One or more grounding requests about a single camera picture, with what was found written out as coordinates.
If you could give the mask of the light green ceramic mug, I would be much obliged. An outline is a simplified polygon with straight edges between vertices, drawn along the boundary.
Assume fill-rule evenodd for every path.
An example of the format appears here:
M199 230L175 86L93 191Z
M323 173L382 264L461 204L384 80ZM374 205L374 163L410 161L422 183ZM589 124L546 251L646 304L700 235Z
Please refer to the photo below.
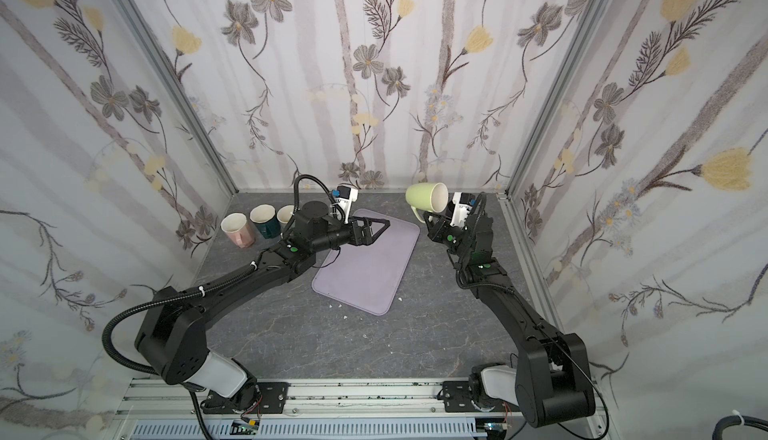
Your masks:
M448 204L449 191L442 182L417 183L407 188L406 202L411 207L416 219L425 224L424 213L442 213Z

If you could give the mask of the grey ceramic mug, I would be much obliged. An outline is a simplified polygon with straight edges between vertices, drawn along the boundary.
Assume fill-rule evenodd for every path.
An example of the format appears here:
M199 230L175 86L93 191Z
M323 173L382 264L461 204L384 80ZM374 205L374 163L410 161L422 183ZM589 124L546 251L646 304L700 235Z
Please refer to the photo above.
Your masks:
M292 220L295 208L293 205L285 205L277 210L276 218L281 227L281 232L285 233L288 229L288 223Z

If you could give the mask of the dark green ceramic mug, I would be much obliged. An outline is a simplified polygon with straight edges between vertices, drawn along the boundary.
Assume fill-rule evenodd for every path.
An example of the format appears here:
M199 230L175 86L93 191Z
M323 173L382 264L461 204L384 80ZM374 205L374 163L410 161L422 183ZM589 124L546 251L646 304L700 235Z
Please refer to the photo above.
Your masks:
M254 207L249 214L251 222L264 239L274 239L280 236L281 225L277 219L276 209L269 204Z

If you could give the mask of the pink ceramic mug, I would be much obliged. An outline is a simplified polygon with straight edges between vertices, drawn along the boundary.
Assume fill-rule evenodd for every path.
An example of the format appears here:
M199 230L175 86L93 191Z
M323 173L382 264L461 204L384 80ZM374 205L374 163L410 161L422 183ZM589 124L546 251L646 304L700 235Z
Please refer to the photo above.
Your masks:
M231 213L224 217L220 228L229 240L238 248L248 248L255 242L253 228L249 218L243 213Z

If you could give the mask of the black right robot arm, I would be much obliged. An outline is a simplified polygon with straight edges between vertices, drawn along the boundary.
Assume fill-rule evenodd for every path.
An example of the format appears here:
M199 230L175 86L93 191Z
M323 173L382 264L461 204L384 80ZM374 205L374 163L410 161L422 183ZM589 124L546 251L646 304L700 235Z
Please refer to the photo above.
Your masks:
M457 285L493 312L517 349L514 385L494 392L501 382L483 380L483 393L516 404L535 428L593 415L595 389L584 342L547 322L512 285L493 254L493 220L472 214L456 227L446 215L422 217L428 237L447 247Z

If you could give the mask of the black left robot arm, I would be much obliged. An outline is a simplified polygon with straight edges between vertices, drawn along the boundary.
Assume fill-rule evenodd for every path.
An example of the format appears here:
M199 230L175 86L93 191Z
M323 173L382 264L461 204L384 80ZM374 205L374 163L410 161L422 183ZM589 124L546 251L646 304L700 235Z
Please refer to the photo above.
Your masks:
M148 309L135 348L167 384L191 384L232 399L255 394L255 377L208 347L207 330L256 296L286 284L315 265L317 255L343 245L374 244L390 226L385 219L342 216L310 201L295 210L287 236L246 266L180 293L167 289Z

